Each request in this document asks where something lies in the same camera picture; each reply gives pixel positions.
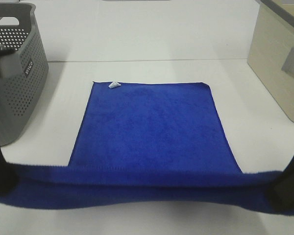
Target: white table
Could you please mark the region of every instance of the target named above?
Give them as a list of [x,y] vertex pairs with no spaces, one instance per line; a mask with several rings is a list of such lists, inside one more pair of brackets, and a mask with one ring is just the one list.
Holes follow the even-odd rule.
[[[93,43],[82,43],[81,50],[75,46],[76,35],[67,38],[69,34],[63,29],[50,24],[55,20],[52,11],[56,12],[52,6],[59,7],[63,4],[62,0],[32,2],[37,3],[37,21],[49,59],[67,62],[49,63],[46,87],[24,133],[16,142],[2,148],[8,161],[66,165],[92,81],[205,82],[211,87],[227,139],[244,172],[282,170],[290,161],[294,154],[294,123],[285,116],[246,63],[257,15],[257,5],[252,0],[242,1],[244,3],[227,1],[232,7],[237,6],[233,9],[224,5],[223,1],[207,1],[206,5],[200,4],[205,6],[205,10],[198,10],[198,2],[202,1],[194,0],[140,3],[85,0],[89,7],[81,1],[73,1],[64,6],[64,10],[68,13],[76,11],[77,16],[72,20],[69,14],[63,14],[59,16],[60,21],[82,27],[83,14],[81,10],[76,10],[82,5],[83,12],[92,14],[98,22],[92,31],[94,40],[98,37]],[[201,17],[204,22],[194,21],[193,26],[186,25],[186,28],[180,25],[176,29],[184,30],[183,35],[179,35],[176,29],[167,29],[172,22],[169,19],[174,18],[170,11],[166,7],[151,11],[153,5],[163,6],[166,2],[170,2],[170,9],[178,14],[181,21],[190,23],[190,19]],[[193,7],[186,7],[182,2],[193,4]],[[224,11],[213,14],[208,27],[209,15],[216,10],[215,6],[220,9],[219,4]],[[51,13],[48,17],[43,16],[48,9]],[[222,14],[225,9],[231,10],[232,14]],[[241,27],[228,27],[226,24],[234,22],[237,15],[241,16],[241,21],[236,21]],[[119,25],[126,30],[119,28],[115,31],[118,29],[116,19],[120,20],[121,16],[129,25]],[[133,36],[131,28],[140,30],[136,24],[147,25],[146,17],[148,20],[156,18],[158,24],[151,23],[155,28],[148,31],[142,27],[140,34],[144,37],[139,43],[131,41],[125,44]],[[219,23],[223,24],[222,33],[215,31]],[[196,29],[196,25],[203,27],[203,30],[190,30]],[[51,37],[49,33],[57,30],[59,38]],[[166,41],[165,38],[172,34],[179,35],[179,40]],[[152,35],[160,36],[159,40],[150,40]],[[80,36],[89,36],[88,26],[80,28]],[[105,38],[112,37],[114,39],[106,40],[105,44]],[[201,202],[145,202],[66,211],[28,210],[0,205],[0,234],[285,235],[294,234],[294,217]]]

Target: perforated basket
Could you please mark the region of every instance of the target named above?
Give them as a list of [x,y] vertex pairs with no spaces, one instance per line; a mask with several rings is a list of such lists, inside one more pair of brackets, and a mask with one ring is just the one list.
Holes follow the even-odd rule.
[[0,144],[14,141],[32,114],[48,73],[48,64],[34,16],[35,5],[0,3],[0,17],[19,25],[0,25]]

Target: beige storage box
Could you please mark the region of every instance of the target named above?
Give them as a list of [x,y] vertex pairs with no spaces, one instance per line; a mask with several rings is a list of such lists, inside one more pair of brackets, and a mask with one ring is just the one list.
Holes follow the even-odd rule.
[[247,61],[294,122],[294,4],[262,0]]

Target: blue towel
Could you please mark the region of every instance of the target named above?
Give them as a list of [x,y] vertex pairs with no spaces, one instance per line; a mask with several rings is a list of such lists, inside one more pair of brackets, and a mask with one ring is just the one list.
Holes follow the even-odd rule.
[[0,202],[68,209],[188,200],[277,213],[265,191],[281,172],[242,173],[208,85],[108,85],[93,85],[69,165],[12,164],[19,183]]

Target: basket handle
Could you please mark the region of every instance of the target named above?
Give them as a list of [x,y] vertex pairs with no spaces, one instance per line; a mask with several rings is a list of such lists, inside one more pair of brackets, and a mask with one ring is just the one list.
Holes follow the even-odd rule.
[[0,3],[0,18],[15,17],[19,21],[16,27],[30,32],[32,20],[35,19],[34,10],[35,5],[30,3]]

